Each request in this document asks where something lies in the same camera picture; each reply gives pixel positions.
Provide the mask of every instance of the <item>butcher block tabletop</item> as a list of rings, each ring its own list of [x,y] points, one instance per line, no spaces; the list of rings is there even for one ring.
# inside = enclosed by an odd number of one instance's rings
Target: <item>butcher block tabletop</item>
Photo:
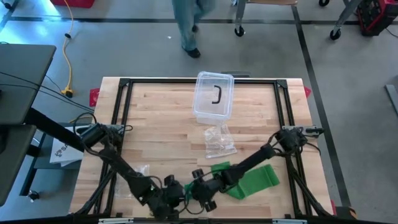
[[[99,123],[110,124],[113,115],[118,77],[104,77],[95,116]],[[296,125],[310,126],[312,120],[301,79],[286,79],[292,111]],[[181,184],[189,184],[192,171],[203,169],[209,172],[210,166],[230,161],[237,164],[259,150],[274,132],[280,129],[275,94],[272,85],[235,84],[232,116],[226,124],[233,136],[238,153],[226,157],[206,159],[204,131],[210,125],[199,124],[192,113],[194,83],[135,83],[127,116],[127,125],[134,129],[125,133],[122,157],[133,169],[142,170],[145,175],[155,175],[162,180],[173,174]],[[119,110],[118,124],[126,97],[124,90]],[[287,122],[284,98],[282,106]],[[305,146],[302,153],[303,166],[308,188],[332,213],[330,197],[319,152],[311,146]],[[274,169],[279,185],[257,192],[244,200],[238,200],[227,194],[217,193],[214,200],[217,209],[200,215],[191,215],[184,211],[180,218],[284,218],[285,214],[294,215],[292,198],[285,159],[273,157],[259,164],[270,164]],[[81,163],[78,180],[70,205],[70,212],[76,212],[89,199],[98,186],[102,160],[87,152]],[[108,195],[104,191],[103,210]],[[297,190],[301,211],[305,211],[301,191]],[[191,200],[189,209],[200,211],[198,202]],[[123,213],[123,217],[150,218],[147,206],[131,196],[127,183],[118,175],[115,187],[112,215]]]

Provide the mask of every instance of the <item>black handle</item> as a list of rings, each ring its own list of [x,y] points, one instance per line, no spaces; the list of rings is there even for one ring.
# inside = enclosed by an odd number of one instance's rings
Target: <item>black handle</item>
[[[221,101],[221,87],[218,85],[214,85],[215,88],[218,88],[218,100],[216,102],[212,101],[211,104],[219,104]]]

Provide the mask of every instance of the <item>black desk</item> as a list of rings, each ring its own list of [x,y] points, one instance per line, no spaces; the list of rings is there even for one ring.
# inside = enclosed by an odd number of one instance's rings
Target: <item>black desk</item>
[[[20,131],[18,129],[13,130],[13,126],[29,124],[29,126],[36,127],[43,133],[57,138],[71,147],[80,148],[78,136],[31,108],[39,86],[49,69],[55,49],[55,46],[50,45],[0,44],[0,72],[32,82],[25,82],[0,73],[0,90],[2,90],[0,95],[0,126],[6,125],[9,131],[13,132]],[[28,86],[28,88],[7,85],[22,85]],[[24,156],[28,153],[28,148],[32,148],[29,146],[32,137],[30,132],[26,131],[19,136],[19,139],[8,138],[7,148],[0,154],[3,161],[9,161],[1,165],[2,169],[0,169],[0,206],[7,198]],[[19,141],[29,142],[29,145],[22,147]],[[38,150],[39,148],[36,148],[36,152],[28,154],[37,156]],[[9,173],[3,175],[4,170],[9,170]],[[35,172],[28,174],[21,195],[26,195],[29,191],[34,174]]]
[[[7,200],[35,132],[36,127],[33,125],[16,125],[8,128],[6,148],[0,154],[0,206]]]

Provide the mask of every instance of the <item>plastic bag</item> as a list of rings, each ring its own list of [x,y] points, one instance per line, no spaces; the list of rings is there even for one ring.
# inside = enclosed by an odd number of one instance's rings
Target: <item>plastic bag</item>
[[[149,165],[132,167],[136,172],[143,175],[149,175]],[[116,198],[135,198],[130,191],[129,185],[126,180],[118,174],[116,185],[114,187],[114,196]]]
[[[225,123],[205,131],[206,158],[216,158],[237,153],[234,139]]]

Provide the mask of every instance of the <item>caster wheel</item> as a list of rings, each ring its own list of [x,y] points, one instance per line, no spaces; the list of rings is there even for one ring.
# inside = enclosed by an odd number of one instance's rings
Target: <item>caster wheel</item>
[[[4,7],[6,9],[12,9],[12,6],[9,3],[4,3]]]
[[[319,0],[319,5],[325,7],[329,4],[329,0]]]
[[[34,202],[35,200],[40,198],[39,193],[34,190],[30,190],[29,194],[26,197],[30,198],[30,202]]]
[[[333,35],[333,30],[332,30],[332,31],[330,32],[330,35],[329,35],[329,37],[330,37],[331,40],[337,40],[337,39],[340,38],[340,36],[341,36],[341,30],[338,30],[337,33],[336,33],[335,35]]]
[[[236,30],[236,28],[235,28],[235,34],[238,36],[238,37],[241,37],[241,36],[243,36],[244,35],[244,29],[242,28],[242,26],[239,26],[239,32]]]

